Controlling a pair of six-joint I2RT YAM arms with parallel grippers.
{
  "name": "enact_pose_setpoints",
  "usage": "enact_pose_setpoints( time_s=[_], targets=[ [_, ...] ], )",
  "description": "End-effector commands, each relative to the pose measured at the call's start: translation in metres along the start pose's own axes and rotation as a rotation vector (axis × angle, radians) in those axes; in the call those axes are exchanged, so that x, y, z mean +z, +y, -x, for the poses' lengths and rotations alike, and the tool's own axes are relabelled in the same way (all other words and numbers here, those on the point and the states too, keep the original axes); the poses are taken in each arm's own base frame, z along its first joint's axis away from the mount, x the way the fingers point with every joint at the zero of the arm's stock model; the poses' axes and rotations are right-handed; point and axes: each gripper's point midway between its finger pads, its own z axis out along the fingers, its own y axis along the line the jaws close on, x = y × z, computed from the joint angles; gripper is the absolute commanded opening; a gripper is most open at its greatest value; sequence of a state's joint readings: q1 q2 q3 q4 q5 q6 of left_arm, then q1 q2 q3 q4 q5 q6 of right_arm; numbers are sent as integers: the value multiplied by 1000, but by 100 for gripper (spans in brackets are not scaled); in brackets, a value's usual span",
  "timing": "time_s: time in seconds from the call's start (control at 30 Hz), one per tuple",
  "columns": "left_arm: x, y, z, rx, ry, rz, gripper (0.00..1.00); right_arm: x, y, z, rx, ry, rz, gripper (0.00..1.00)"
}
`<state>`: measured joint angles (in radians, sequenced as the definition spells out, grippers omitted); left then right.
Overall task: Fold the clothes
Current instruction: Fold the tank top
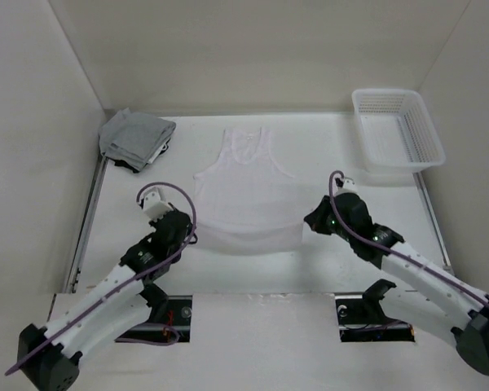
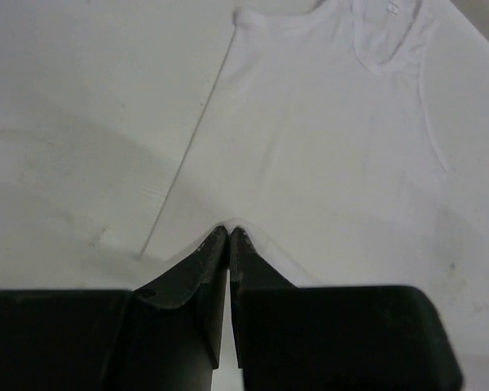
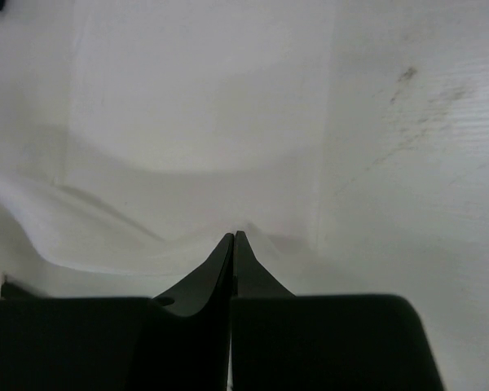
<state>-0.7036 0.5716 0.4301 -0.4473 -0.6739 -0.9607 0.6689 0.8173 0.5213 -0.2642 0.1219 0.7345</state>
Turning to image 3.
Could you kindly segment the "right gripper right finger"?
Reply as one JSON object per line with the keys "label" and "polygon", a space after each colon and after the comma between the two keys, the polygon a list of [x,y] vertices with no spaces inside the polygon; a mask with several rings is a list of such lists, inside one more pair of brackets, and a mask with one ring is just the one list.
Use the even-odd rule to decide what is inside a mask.
{"label": "right gripper right finger", "polygon": [[440,390],[421,319],[390,294],[293,295],[234,240],[236,390]]}

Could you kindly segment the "white tank top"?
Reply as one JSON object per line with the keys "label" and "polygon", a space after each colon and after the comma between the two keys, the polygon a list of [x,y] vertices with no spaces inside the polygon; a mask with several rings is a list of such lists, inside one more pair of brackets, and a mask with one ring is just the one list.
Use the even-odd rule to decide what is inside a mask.
{"label": "white tank top", "polygon": [[38,262],[182,275],[315,240],[332,1],[8,1],[0,206]]}

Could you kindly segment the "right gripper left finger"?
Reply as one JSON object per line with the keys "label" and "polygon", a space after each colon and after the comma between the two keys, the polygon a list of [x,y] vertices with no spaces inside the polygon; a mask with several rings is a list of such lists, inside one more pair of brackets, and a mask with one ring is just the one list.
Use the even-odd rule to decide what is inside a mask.
{"label": "right gripper left finger", "polygon": [[5,282],[0,390],[224,390],[233,237],[156,297],[43,297]]}

